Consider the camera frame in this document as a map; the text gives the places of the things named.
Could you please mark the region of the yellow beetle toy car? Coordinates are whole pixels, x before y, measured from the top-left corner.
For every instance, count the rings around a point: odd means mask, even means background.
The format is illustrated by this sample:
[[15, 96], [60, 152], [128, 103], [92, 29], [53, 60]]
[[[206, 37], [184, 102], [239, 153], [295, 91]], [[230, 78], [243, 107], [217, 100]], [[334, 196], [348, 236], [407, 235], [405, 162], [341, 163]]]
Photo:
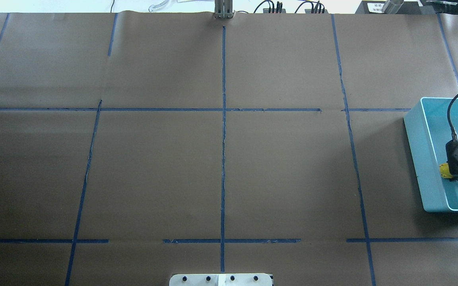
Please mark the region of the yellow beetle toy car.
[[450, 172], [449, 164], [447, 162], [439, 165], [439, 172], [443, 179], [453, 179], [453, 175]]

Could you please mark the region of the light blue plastic bin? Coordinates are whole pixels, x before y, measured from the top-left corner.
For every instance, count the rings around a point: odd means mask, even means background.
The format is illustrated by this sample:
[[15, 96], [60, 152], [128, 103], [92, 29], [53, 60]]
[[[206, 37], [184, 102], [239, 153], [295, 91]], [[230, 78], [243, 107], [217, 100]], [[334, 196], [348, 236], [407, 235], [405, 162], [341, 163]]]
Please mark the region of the light blue plastic bin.
[[[447, 161], [445, 145], [452, 139], [449, 103], [449, 98], [423, 97], [404, 116], [422, 206], [431, 213], [458, 212], [458, 182], [443, 179], [439, 172], [439, 165]], [[458, 99], [451, 121], [458, 134]]]

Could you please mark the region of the silver metal cylinder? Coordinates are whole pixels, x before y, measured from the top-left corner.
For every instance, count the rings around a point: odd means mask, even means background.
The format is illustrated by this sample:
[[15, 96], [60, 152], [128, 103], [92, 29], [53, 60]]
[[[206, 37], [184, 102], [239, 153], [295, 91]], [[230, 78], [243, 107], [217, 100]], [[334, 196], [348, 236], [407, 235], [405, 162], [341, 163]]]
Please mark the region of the silver metal cylinder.
[[383, 14], [397, 14], [404, 2], [404, 0], [386, 0], [381, 11]]

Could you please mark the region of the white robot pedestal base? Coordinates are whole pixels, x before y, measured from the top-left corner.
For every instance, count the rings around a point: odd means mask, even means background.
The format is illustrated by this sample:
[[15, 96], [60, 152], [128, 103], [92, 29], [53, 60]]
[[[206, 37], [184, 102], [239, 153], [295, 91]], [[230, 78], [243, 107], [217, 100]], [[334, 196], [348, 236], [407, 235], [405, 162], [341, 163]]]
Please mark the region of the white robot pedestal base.
[[169, 286], [273, 286], [273, 275], [267, 273], [175, 274]]

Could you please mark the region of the aluminium frame post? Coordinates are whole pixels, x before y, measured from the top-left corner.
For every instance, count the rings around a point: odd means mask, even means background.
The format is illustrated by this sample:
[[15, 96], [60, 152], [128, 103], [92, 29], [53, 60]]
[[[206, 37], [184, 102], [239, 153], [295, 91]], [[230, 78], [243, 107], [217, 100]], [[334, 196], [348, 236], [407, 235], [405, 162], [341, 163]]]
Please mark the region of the aluminium frame post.
[[214, 0], [214, 18], [231, 19], [234, 17], [233, 0]]

